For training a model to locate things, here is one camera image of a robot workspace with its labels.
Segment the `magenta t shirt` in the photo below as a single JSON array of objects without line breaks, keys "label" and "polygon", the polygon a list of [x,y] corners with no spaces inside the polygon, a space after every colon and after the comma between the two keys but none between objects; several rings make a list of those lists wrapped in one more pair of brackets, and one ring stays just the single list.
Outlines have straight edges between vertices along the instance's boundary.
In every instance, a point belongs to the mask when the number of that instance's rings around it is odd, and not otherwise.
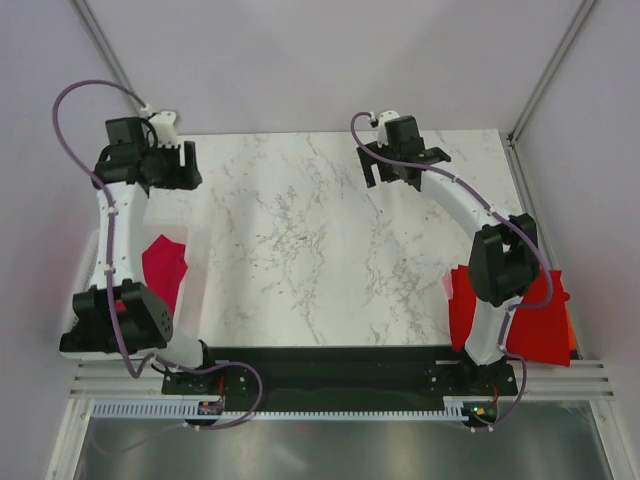
[{"label": "magenta t shirt", "polygon": [[186,245],[158,236],[142,254],[147,287],[175,312],[180,284],[187,272]]}]

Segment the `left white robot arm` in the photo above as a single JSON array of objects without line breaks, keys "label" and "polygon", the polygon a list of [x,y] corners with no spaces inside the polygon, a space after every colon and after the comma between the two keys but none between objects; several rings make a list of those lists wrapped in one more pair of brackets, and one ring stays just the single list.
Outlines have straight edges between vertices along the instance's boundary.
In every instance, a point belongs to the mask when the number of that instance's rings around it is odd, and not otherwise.
[{"label": "left white robot arm", "polygon": [[208,393],[218,385],[218,367],[205,360],[201,341],[176,330],[177,305],[144,274],[151,190],[192,191],[202,182],[195,144],[178,140],[176,121],[168,110],[107,121],[109,142],[91,171],[99,205],[95,263],[87,287],[72,298],[74,322],[59,351],[78,361],[158,357],[186,367],[185,382]]}]

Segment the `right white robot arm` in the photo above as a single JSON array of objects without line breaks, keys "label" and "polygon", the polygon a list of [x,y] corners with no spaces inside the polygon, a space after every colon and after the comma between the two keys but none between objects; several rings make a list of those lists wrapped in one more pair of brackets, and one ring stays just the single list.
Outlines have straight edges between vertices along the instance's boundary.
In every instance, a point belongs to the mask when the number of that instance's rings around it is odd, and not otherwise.
[{"label": "right white robot arm", "polygon": [[471,359],[458,368],[467,392],[483,392],[494,381],[490,364],[506,354],[506,336],[516,309],[540,275],[547,275],[538,249],[537,224],[486,200],[456,169],[449,154],[428,147],[411,115],[393,110],[358,112],[376,139],[357,139],[357,155],[367,187],[402,181],[439,204],[472,241],[467,275],[476,297],[464,349]]}]

